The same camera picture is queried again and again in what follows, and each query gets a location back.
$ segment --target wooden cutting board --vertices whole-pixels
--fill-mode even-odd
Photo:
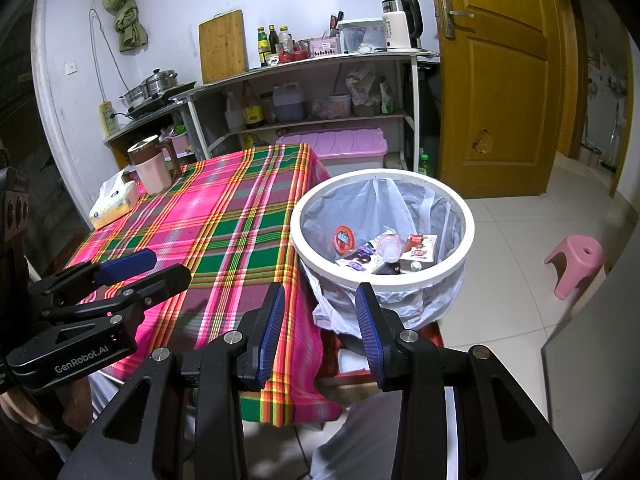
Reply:
[[[242,10],[200,24],[202,82],[210,83],[248,70]]]

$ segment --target green bottle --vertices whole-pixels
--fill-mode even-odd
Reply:
[[[433,171],[433,166],[429,162],[429,155],[423,153],[420,156],[420,163],[418,164],[418,173],[435,178],[436,172]]]
[[[258,27],[258,55],[260,56],[260,66],[267,66],[267,56],[271,53],[269,39],[264,33],[264,27]]]

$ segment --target door handle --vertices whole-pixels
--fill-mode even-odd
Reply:
[[[444,37],[448,40],[456,39],[456,23],[453,21],[453,16],[461,16],[463,18],[473,18],[472,12],[464,12],[462,10],[453,10],[451,0],[440,0],[440,6],[442,7],[442,31]]]

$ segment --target electric kettle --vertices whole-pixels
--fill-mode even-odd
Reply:
[[[387,50],[417,50],[422,47],[422,15],[418,0],[382,0],[382,21]]]
[[[173,183],[164,163],[162,149],[167,150],[171,157],[174,178],[180,177],[182,167],[178,163],[178,156],[171,139],[160,140],[157,135],[154,135],[135,143],[127,150],[131,162],[136,167],[136,173],[149,195],[162,193],[169,189]]]

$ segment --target pink plastic stool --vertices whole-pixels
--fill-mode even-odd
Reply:
[[[605,255],[602,246],[594,238],[583,235],[569,235],[546,257],[548,264],[559,253],[566,258],[566,269],[556,285],[555,294],[560,300],[566,297],[580,280],[595,276],[604,265]]]

